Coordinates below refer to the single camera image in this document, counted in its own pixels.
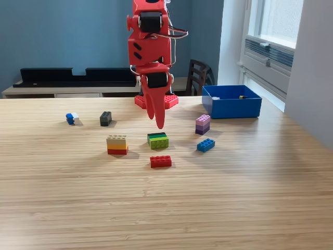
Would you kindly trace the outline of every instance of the red lego brick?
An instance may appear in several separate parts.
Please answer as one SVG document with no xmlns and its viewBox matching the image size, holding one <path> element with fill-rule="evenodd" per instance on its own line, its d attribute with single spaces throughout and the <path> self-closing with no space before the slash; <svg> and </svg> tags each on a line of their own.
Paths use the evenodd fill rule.
<svg viewBox="0 0 333 250">
<path fill-rule="evenodd" d="M 127 149 L 108 149 L 108 155 L 127 155 L 129 148 Z"/>
<path fill-rule="evenodd" d="M 179 103 L 179 98 L 176 95 L 166 95 L 164 98 L 165 109 L 172 108 Z"/>
<path fill-rule="evenodd" d="M 171 167 L 172 161 L 170 156 L 156 156 L 150 158 L 151 168 Z"/>
<path fill-rule="evenodd" d="M 139 106 L 142 109 L 147 109 L 145 98 L 143 96 L 137 95 L 134 98 L 134 102 L 137 106 Z"/>
</svg>

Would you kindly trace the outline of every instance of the white wall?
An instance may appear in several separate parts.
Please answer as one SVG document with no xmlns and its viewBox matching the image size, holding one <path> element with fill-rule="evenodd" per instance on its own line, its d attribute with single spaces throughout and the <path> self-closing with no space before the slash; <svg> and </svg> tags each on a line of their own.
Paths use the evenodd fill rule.
<svg viewBox="0 0 333 250">
<path fill-rule="evenodd" d="M 246 0 L 224 0 L 220 45 L 219 85 L 239 83 L 241 42 Z"/>
<path fill-rule="evenodd" d="M 304 0 L 285 112 L 333 148 L 333 1 Z"/>
</svg>

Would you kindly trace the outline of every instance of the window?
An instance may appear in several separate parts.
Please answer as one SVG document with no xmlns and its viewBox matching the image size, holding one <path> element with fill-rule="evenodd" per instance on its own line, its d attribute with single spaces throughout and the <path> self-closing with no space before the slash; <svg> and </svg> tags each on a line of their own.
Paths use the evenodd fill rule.
<svg viewBox="0 0 333 250">
<path fill-rule="evenodd" d="M 303 0 L 253 0 L 249 35 L 295 48 Z"/>
<path fill-rule="evenodd" d="M 247 0 L 240 84 L 251 77 L 287 97 L 302 8 L 303 0 Z"/>
</svg>

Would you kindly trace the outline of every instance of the pink lego brick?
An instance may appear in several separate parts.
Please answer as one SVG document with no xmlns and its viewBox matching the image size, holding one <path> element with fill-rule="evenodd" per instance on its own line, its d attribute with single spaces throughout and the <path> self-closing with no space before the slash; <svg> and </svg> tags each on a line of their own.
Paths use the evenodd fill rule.
<svg viewBox="0 0 333 250">
<path fill-rule="evenodd" d="M 205 126 L 209 122 L 210 122 L 210 116 L 202 115 L 196 120 L 196 125 Z"/>
</svg>

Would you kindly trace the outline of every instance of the blue box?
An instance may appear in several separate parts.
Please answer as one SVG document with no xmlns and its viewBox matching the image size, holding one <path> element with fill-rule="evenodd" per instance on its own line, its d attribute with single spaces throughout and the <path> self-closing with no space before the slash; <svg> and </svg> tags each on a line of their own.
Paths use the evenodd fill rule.
<svg viewBox="0 0 333 250">
<path fill-rule="evenodd" d="M 245 85 L 204 86 L 202 103 L 212 119 L 247 118 L 260 115 L 262 98 Z"/>
</svg>

